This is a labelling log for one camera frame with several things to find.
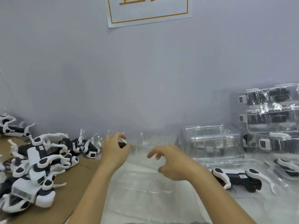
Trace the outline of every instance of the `left hand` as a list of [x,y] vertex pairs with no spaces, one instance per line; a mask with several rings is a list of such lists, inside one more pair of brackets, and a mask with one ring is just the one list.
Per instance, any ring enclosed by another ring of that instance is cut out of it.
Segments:
[[104,143],[102,144],[102,165],[107,166],[111,170],[112,174],[114,174],[114,172],[125,163],[131,150],[131,144],[127,144],[123,148],[119,147],[119,137],[123,139],[127,138],[127,136],[122,133],[107,135]]

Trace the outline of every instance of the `barcode label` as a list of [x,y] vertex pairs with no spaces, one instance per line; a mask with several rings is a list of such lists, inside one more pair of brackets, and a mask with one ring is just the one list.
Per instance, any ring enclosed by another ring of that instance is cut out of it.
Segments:
[[240,178],[247,178],[245,174],[239,174]]
[[32,199],[31,194],[28,194],[27,192],[24,192],[24,191],[19,190],[17,188],[13,188],[13,194],[15,196],[19,196],[19,197],[21,197],[23,199],[26,199],[26,200],[29,200],[29,201],[31,201],[31,199]]

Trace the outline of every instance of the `hand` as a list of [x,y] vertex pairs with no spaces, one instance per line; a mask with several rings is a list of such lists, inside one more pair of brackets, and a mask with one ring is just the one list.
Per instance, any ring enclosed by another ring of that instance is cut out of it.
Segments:
[[194,171],[196,171],[200,164],[189,158],[175,145],[164,145],[153,148],[148,158],[156,154],[156,159],[159,160],[161,156],[166,159],[165,166],[159,167],[158,172],[165,177],[174,181],[189,181]]
[[125,163],[131,150],[131,144],[127,144],[123,148],[119,147],[119,137],[123,139],[127,138],[127,136],[122,133],[107,135],[102,144],[102,165],[109,167],[112,174]]

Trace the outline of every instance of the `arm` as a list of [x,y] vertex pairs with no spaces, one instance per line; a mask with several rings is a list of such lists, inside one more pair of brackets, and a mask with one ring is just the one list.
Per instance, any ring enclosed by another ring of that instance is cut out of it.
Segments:
[[214,224],[256,224],[240,205],[219,184],[212,173],[185,155],[178,147],[166,145],[155,147],[148,154],[156,159],[165,156],[166,164],[158,169],[171,180],[189,181]]
[[119,137],[126,139],[126,136],[121,133],[106,136],[102,145],[101,164],[74,211],[69,224],[101,222],[110,180],[115,171],[125,163],[131,150],[130,144],[122,149],[118,146]]

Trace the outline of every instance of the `right hand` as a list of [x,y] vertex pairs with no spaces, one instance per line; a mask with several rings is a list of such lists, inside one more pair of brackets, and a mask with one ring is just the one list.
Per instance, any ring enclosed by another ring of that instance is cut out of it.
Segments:
[[189,181],[193,175],[193,171],[200,167],[200,164],[189,158],[175,145],[164,145],[153,148],[148,158],[156,154],[156,159],[159,160],[161,156],[166,159],[165,166],[159,167],[158,172],[165,177],[174,181]]

